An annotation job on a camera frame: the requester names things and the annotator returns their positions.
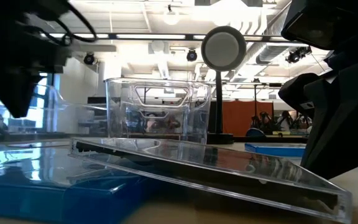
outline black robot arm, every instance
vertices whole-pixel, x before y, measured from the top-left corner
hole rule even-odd
[[[313,118],[301,165],[326,179],[358,167],[358,1],[292,1],[282,36],[331,50],[332,71],[299,75],[278,93]]]
[[[59,19],[71,11],[93,34],[78,37]],[[30,25],[27,14],[57,22],[66,34],[56,39]],[[96,41],[91,24],[67,0],[0,0],[0,100],[15,118],[27,115],[39,72],[55,73],[71,53],[66,46],[78,39]]]

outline desk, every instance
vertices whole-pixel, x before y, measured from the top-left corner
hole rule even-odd
[[[244,150],[243,143],[221,146],[233,150]],[[351,191],[354,199],[353,223],[358,224],[358,168],[332,180],[335,184]],[[334,223],[319,218],[255,203],[234,200],[218,195],[204,194],[188,189],[187,197],[178,197],[175,191],[161,193],[150,199],[124,223]],[[0,218],[0,224],[36,224],[21,220]]]

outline black stand base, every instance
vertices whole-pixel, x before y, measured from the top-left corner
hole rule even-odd
[[[206,140],[207,144],[233,144],[233,134],[215,134],[208,133],[208,137]]]

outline blue plastic bin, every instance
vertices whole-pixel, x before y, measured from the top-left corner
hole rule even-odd
[[[302,157],[306,144],[246,143],[246,151],[281,157]]]

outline clear plastic container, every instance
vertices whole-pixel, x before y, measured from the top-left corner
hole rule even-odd
[[[105,106],[65,101],[52,86],[37,85],[25,118],[15,119],[0,102],[0,142],[107,137]]]
[[[169,138],[206,143],[211,89],[196,82],[106,80],[111,138]]]

